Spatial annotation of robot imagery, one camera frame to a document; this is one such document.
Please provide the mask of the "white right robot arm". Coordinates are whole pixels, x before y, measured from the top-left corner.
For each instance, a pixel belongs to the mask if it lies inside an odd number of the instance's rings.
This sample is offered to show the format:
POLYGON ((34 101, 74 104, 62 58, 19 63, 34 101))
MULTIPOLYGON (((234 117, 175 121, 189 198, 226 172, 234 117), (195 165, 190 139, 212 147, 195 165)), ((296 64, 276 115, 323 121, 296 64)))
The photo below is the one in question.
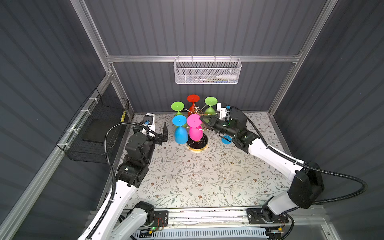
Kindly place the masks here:
POLYGON ((206 115, 200 119, 209 130, 228 135, 238 149, 263 160, 291 182, 286 192, 271 197, 262 206, 259 215, 266 223, 273 223, 289 211, 309 208, 325 189, 319 165, 295 159, 274 148, 267 143, 259 129, 254 132, 248 130, 247 124, 252 127, 255 124, 238 108, 224 108, 220 114, 206 115))

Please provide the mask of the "pink wine glass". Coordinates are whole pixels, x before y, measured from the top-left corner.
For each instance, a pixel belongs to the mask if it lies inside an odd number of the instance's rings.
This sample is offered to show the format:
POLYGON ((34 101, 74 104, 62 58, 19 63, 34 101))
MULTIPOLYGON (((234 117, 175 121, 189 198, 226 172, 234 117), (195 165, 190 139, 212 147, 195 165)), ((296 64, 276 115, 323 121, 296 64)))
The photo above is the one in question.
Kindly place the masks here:
POLYGON ((193 141, 200 141, 203 137, 201 124, 200 115, 192 114, 187 118, 187 125, 190 127, 189 136, 193 141))

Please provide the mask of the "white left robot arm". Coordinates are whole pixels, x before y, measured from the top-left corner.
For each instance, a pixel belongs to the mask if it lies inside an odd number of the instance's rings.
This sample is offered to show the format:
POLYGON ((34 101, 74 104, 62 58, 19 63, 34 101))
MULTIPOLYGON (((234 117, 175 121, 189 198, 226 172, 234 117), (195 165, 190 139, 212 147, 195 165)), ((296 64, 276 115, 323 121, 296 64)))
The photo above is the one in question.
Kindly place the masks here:
POLYGON ((168 140, 168 128, 162 133, 154 130, 154 120, 132 122, 134 134, 125 146, 127 154, 123 163, 114 171, 106 156, 112 178, 112 189, 97 215, 79 237, 81 240, 130 240, 140 227, 150 227, 155 218, 153 205, 139 202, 122 222, 119 218, 133 194, 138 190, 149 171, 156 145, 168 140))

